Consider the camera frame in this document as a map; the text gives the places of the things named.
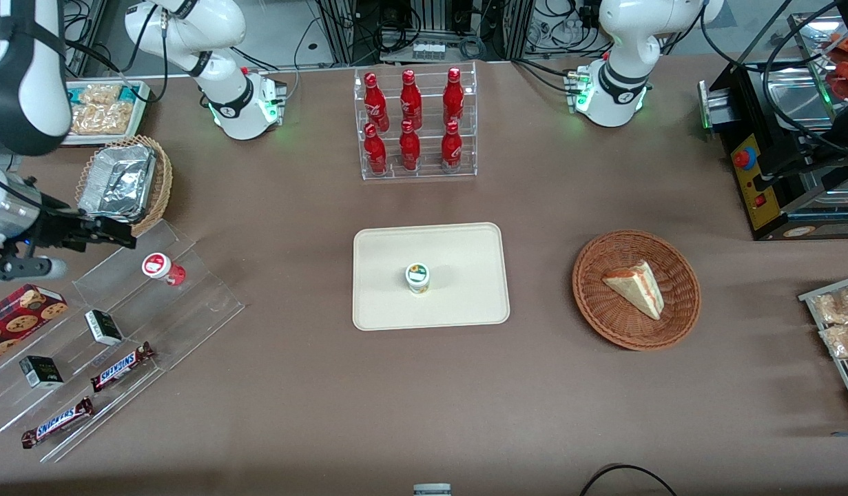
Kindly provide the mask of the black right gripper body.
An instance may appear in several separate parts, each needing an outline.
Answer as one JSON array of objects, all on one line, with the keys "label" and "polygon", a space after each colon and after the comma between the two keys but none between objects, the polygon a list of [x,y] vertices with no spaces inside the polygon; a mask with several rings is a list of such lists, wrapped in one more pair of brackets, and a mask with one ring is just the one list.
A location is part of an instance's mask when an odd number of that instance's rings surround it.
[{"label": "black right gripper body", "polygon": [[58,248],[86,251],[85,230],[87,219],[77,211],[68,211],[68,204],[42,195],[43,207],[39,217],[25,232],[25,244],[34,248]]}]

